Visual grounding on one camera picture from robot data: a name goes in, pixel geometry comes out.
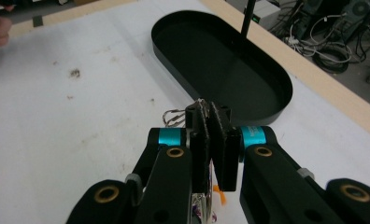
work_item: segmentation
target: white table surface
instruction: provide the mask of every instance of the white table surface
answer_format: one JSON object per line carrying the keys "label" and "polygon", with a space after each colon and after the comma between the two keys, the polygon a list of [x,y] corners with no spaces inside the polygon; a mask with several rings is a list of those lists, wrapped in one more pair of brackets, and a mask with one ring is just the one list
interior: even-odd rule
{"label": "white table surface", "polygon": [[[157,20],[182,9],[208,11],[196,0],[138,1],[0,49],[0,223],[65,223],[91,185],[132,172],[164,111],[192,103],[150,38]],[[370,135],[294,77],[292,84],[292,101],[270,125],[282,147],[324,188],[341,177],[370,186]],[[247,223],[240,186],[216,206],[217,223]]]}

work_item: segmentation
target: floor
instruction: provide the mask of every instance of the floor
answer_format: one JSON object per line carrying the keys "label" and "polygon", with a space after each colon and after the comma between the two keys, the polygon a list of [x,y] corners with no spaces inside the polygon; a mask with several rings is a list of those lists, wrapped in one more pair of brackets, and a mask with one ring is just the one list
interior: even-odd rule
{"label": "floor", "polygon": [[[57,0],[43,0],[33,3],[30,7],[16,7],[10,13],[0,10],[0,15],[11,18],[13,23],[18,23],[31,20],[35,16],[45,16],[71,7],[76,7],[73,0],[69,0],[62,6],[58,4]],[[366,82],[370,76],[370,50],[363,63],[350,64],[345,73],[329,76],[354,91],[370,104],[370,83]]]}

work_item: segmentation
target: black rod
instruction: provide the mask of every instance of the black rod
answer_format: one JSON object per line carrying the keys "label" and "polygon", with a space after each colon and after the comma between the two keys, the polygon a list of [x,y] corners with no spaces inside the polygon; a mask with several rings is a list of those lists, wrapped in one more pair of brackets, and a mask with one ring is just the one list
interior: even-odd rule
{"label": "black rod", "polygon": [[243,27],[241,28],[241,35],[247,39],[247,33],[249,32],[249,24],[251,23],[252,14],[254,12],[256,0],[249,0],[246,7],[246,12],[243,20]]}

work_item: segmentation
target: black oval tray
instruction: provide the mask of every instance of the black oval tray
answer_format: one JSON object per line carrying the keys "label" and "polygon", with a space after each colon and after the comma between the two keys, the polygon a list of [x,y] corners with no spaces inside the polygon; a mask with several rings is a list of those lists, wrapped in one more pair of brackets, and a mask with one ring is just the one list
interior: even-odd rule
{"label": "black oval tray", "polygon": [[232,108],[234,126],[267,125],[292,98],[284,69],[219,17],[175,12],[151,35],[156,56],[187,93]]}

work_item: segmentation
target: brass screw hole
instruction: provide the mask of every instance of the brass screw hole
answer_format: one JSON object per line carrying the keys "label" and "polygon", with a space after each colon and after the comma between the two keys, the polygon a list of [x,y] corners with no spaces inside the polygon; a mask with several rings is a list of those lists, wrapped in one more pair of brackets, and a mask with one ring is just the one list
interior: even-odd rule
{"label": "brass screw hole", "polygon": [[184,154],[184,150],[178,147],[173,147],[167,150],[167,156],[171,158],[178,158]]}
{"label": "brass screw hole", "polygon": [[263,157],[270,157],[273,155],[273,152],[272,150],[270,150],[269,148],[267,147],[256,147],[255,148],[255,153],[259,156],[263,156]]}
{"label": "brass screw hole", "polygon": [[97,203],[110,203],[115,200],[119,195],[118,187],[114,185],[108,185],[100,188],[94,194],[94,200]]}
{"label": "brass screw hole", "polygon": [[368,203],[370,201],[370,195],[363,189],[356,187],[354,185],[343,185],[340,190],[348,198],[360,203]]}

